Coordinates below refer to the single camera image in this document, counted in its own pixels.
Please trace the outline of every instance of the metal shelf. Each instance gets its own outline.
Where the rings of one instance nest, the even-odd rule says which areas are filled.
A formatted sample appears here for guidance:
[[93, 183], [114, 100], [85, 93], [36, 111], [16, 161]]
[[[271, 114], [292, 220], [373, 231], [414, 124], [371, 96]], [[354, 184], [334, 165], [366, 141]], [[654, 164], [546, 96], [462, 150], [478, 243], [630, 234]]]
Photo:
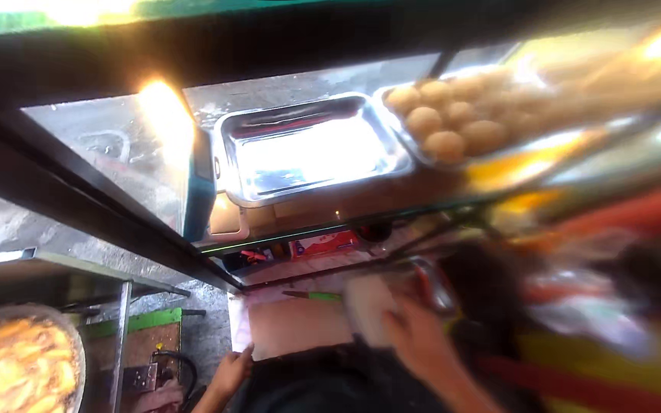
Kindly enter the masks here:
[[109, 394], [113, 413], [119, 411], [121, 400], [129, 305], [132, 297], [156, 293], [190, 296], [190, 292], [184, 289], [34, 248], [0, 253], [0, 306], [35, 303], [68, 311], [119, 302], [113, 370], [115, 380]]

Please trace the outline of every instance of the fried dough ball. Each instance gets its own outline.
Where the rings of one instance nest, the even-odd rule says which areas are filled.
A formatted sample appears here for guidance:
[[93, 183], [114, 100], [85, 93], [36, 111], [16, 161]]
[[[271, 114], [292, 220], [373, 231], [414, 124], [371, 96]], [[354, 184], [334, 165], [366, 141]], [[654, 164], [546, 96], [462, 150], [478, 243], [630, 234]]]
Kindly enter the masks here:
[[441, 163], [457, 163], [464, 158], [466, 143], [459, 134], [451, 131], [435, 132], [425, 139], [422, 150]]
[[404, 116], [420, 105], [420, 92], [411, 86], [395, 88], [386, 97], [384, 104], [398, 115]]
[[507, 129], [491, 120], [478, 120], [458, 131], [466, 142], [466, 154], [483, 155], [495, 151], [507, 141]]
[[509, 93], [511, 104], [517, 109], [521, 110], [536, 110], [539, 107], [547, 104], [550, 95], [539, 88], [533, 86], [521, 86], [513, 89]]
[[542, 131], [540, 117], [526, 112], [510, 110], [498, 121], [509, 130], [509, 134], [514, 140], [526, 140], [537, 136]]
[[443, 107], [453, 99], [453, 88], [444, 81], [428, 81], [420, 87], [422, 103], [428, 107]]
[[511, 92], [497, 90], [483, 96], [476, 102], [476, 108], [490, 117], [499, 117], [513, 106]]
[[571, 127], [583, 119], [581, 100], [553, 101], [542, 109], [542, 124], [548, 131]]
[[497, 66], [481, 75], [483, 85], [487, 89], [501, 89], [509, 82], [511, 77], [512, 70], [505, 66]]
[[467, 124], [476, 120], [476, 108], [468, 102], [453, 102], [445, 108], [446, 123], [453, 127]]
[[443, 127], [443, 118], [431, 107], [418, 107], [410, 112], [405, 125], [415, 139], [423, 140]]
[[453, 98], [456, 101], [475, 101], [483, 94], [484, 83], [481, 76], [456, 77], [450, 81]]

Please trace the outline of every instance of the black metal bar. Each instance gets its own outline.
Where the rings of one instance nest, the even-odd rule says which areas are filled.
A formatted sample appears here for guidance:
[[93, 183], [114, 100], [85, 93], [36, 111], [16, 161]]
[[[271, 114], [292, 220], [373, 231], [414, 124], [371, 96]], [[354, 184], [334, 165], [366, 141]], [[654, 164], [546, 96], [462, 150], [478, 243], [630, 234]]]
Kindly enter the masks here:
[[18, 110], [0, 112], [0, 197], [216, 287], [242, 288]]
[[205, 317], [206, 316], [206, 310], [183, 309], [183, 315], [200, 315], [201, 317]]
[[0, 107], [321, 70], [462, 44], [501, 42], [546, 5], [389, 0], [313, 2], [230, 13], [0, 35]]
[[440, 75], [443, 74], [445, 69], [448, 67], [450, 62], [453, 60], [457, 51], [453, 50], [444, 50], [438, 56], [438, 59], [433, 63], [433, 67], [430, 68], [430, 72], [427, 73], [426, 79], [437, 79]]

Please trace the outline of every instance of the wooden surface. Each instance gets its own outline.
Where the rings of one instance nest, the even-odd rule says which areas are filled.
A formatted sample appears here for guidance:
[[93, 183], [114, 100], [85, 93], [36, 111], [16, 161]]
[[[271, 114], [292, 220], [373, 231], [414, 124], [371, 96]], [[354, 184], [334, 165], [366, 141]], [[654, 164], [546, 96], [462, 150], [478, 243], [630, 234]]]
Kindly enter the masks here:
[[[157, 344], [162, 343], [162, 350], [180, 351], [180, 324], [158, 325], [144, 328], [126, 336], [124, 367], [143, 366], [150, 361]], [[101, 370], [110, 370], [114, 365], [114, 336], [90, 340], [86, 344], [89, 363]], [[174, 372], [178, 364], [168, 359], [167, 366]]]
[[353, 341], [338, 301], [294, 298], [255, 304], [249, 307], [249, 324], [254, 360]]

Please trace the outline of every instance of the person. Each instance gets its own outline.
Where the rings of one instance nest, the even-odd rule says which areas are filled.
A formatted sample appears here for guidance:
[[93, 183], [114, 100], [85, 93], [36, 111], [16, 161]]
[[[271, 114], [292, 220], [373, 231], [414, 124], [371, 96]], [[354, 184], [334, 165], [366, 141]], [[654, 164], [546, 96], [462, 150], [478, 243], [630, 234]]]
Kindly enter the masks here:
[[[382, 322], [396, 357], [407, 370], [428, 390], [435, 393], [450, 411], [500, 413], [502, 409], [468, 374], [446, 337], [438, 317], [410, 298], [399, 296], [396, 299], [398, 311], [384, 314]], [[225, 408], [234, 393], [251, 374], [253, 349], [253, 345], [249, 345], [242, 353], [228, 353], [223, 358], [206, 392], [193, 409], [195, 413], [219, 413]], [[333, 406], [334, 401], [337, 402], [337, 400], [322, 401], [321, 406]], [[275, 408], [268, 410], [283, 410], [276, 408], [276, 404], [273, 406]], [[295, 408], [288, 407], [287, 411], [318, 410], [295, 406]]]

